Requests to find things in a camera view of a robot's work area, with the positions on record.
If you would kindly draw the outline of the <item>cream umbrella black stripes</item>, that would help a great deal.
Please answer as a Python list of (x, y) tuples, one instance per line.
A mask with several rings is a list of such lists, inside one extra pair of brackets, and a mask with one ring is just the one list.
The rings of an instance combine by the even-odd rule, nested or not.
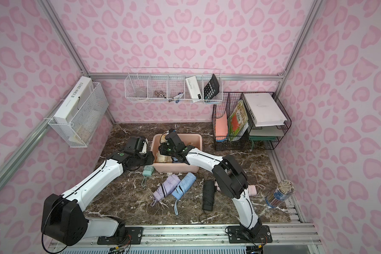
[(162, 155), (159, 151), (157, 152), (157, 158), (156, 163), (172, 163), (172, 157), (171, 156), (165, 156)]

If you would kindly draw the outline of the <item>mint green umbrella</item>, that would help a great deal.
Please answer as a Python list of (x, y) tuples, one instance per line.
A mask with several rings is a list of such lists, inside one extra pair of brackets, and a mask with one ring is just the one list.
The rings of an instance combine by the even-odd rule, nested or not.
[(155, 168), (153, 166), (146, 165), (146, 166), (144, 166), (142, 175), (144, 177), (151, 177), (154, 171), (155, 171)]

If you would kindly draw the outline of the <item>lilac umbrella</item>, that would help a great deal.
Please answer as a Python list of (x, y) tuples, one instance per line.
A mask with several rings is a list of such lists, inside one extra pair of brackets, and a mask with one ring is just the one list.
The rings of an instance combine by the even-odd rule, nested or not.
[(155, 206), (162, 199), (170, 195), (177, 185), (180, 183), (180, 178), (172, 174), (170, 175), (153, 193), (153, 200), (151, 202), (151, 207)]

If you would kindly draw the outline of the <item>light blue umbrella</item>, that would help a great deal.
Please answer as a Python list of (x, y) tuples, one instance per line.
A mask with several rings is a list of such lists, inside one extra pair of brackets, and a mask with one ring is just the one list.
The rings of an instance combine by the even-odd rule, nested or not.
[(180, 183), (173, 190), (172, 196), (176, 199), (174, 204), (175, 215), (178, 215), (177, 203), (190, 190), (195, 181), (196, 176), (193, 173), (187, 173), (187, 175), (180, 181)]

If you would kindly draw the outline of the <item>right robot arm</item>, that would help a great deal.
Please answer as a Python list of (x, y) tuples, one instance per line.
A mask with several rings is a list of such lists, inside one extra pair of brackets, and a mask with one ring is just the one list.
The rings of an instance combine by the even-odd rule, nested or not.
[(240, 225), (251, 239), (259, 235), (262, 227), (249, 197), (248, 177), (232, 155), (215, 156), (195, 146), (187, 146), (174, 129), (165, 136), (165, 142), (158, 150), (164, 156), (176, 158), (179, 162), (198, 166), (211, 172), (221, 192), (231, 198), (239, 215)]

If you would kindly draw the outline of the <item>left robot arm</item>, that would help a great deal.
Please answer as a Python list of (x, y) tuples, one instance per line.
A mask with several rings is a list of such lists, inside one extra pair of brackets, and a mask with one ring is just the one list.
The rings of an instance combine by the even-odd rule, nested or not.
[(92, 200), (113, 180), (126, 171), (151, 165), (154, 156), (145, 137), (131, 137), (89, 176), (60, 195), (51, 194), (43, 205), (41, 233), (66, 246), (84, 238), (109, 238), (121, 244), (126, 239), (124, 223), (119, 219), (87, 218), (84, 211)]

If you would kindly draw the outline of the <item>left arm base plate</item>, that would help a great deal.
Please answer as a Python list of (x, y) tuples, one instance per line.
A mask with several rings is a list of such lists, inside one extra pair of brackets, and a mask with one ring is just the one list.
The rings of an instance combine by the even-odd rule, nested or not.
[(141, 244), (144, 228), (139, 226), (122, 226), (111, 237), (99, 237), (98, 245), (126, 245), (126, 244)]

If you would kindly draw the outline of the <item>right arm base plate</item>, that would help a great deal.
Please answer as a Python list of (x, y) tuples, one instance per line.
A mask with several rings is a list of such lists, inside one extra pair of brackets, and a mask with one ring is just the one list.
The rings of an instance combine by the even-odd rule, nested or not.
[(262, 225), (257, 232), (252, 232), (242, 225), (228, 226), (225, 233), (228, 235), (230, 243), (268, 244), (273, 242), (272, 233), (267, 225)]

